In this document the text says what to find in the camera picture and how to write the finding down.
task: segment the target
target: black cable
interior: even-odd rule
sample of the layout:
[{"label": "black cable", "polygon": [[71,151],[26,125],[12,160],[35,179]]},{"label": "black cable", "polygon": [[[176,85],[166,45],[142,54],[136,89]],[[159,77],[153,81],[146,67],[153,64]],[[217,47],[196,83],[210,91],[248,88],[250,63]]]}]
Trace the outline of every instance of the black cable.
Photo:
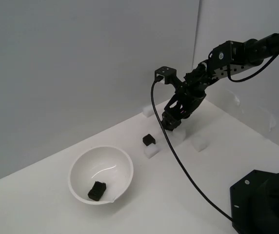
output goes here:
[{"label": "black cable", "polygon": [[268,65],[270,65],[270,64],[274,61],[274,59],[277,58],[278,55],[279,55],[279,53],[273,55],[273,56],[270,58],[270,60],[268,60],[268,62],[267,62],[263,67],[261,67],[258,71],[256,71],[256,72],[253,73],[252,75],[250,75],[250,76],[248,76],[248,77],[246,77],[246,78],[243,78],[243,79],[238,79],[238,80],[232,79],[232,78],[231,78],[231,69],[230,69],[230,65],[227,65],[227,77],[228,77],[228,79],[229,79],[230,81],[235,82],[235,83],[240,83],[240,82],[244,82],[244,81],[246,81],[246,80],[249,80],[249,79],[255,77],[255,76],[256,76],[257,74],[259,74],[260,72],[262,72],[265,68],[267,68]]},{"label": "black cable", "polygon": [[182,170],[184,171],[185,175],[187,176],[187,178],[189,179],[189,181],[193,184],[193,186],[196,188],[196,190],[201,194],[201,196],[211,205],[213,206],[218,212],[220,212],[223,216],[225,216],[227,219],[229,219],[231,222],[235,223],[234,222],[234,219],[232,217],[230,217],[227,213],[225,213],[223,210],[221,210],[216,204],[214,204],[204,193],[203,191],[197,186],[197,184],[194,182],[194,180],[190,177],[190,175],[188,174],[187,170],[185,169],[184,165],[182,164],[182,162],[180,161],[177,153],[175,152],[170,140],[169,140],[169,137],[165,131],[165,129],[163,128],[163,125],[161,123],[161,120],[159,118],[159,115],[157,113],[157,110],[156,110],[156,106],[155,106],[155,101],[154,101],[154,87],[155,87],[155,84],[157,83],[157,81],[154,81],[152,87],[151,87],[151,93],[150,93],[150,96],[151,96],[151,103],[152,103],[152,106],[153,106],[153,109],[154,109],[154,112],[155,112],[155,115],[156,115],[156,118],[158,120],[158,123],[160,125],[160,128],[164,134],[164,137],[170,147],[170,150],[172,151],[175,159],[178,161],[180,167],[182,168]]}]

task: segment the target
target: robotic arm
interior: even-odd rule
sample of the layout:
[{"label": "robotic arm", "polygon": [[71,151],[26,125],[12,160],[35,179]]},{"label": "robotic arm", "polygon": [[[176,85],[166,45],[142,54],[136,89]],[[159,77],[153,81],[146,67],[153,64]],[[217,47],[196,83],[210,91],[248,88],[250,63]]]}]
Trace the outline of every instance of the robotic arm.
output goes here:
[{"label": "robotic arm", "polygon": [[[261,40],[250,39],[244,43],[227,41],[214,48],[209,58],[201,62],[182,82],[176,69],[161,67],[155,71],[155,81],[172,84],[175,94],[162,113],[162,125],[172,131],[188,118],[206,97],[205,89],[218,80],[228,77],[232,82],[246,81],[263,71],[279,55],[279,34],[272,34]],[[232,75],[259,66],[266,58],[270,60],[251,76],[233,80]]]}]

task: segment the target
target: white wall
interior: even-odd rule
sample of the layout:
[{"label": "white wall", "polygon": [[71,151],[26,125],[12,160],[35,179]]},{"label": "white wall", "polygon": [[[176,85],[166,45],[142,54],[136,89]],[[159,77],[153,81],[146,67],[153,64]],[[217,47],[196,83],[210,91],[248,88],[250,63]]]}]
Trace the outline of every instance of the white wall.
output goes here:
[{"label": "white wall", "polygon": [[160,66],[190,71],[198,5],[0,0],[0,178],[139,113]]},{"label": "white wall", "polygon": [[[244,42],[272,33],[279,33],[277,0],[201,0],[194,66],[227,40]],[[234,78],[244,78],[257,69]],[[279,57],[252,80],[232,83],[225,78],[206,92],[209,101],[279,145]]]}]

